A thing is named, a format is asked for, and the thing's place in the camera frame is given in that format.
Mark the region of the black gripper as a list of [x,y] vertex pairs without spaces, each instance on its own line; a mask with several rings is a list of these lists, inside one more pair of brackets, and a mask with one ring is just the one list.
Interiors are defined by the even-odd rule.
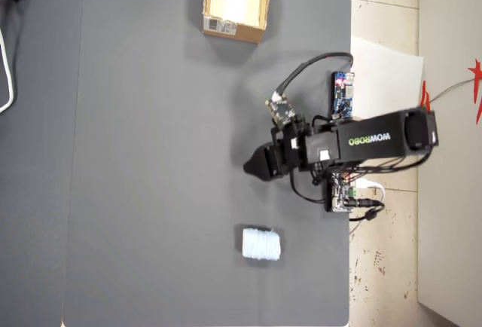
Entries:
[[310,134],[311,126],[305,118],[295,118],[283,127],[273,118],[271,122],[273,144],[258,147],[251,158],[243,164],[243,171],[263,182],[282,178],[295,169],[310,172],[311,166],[307,161],[303,138]]

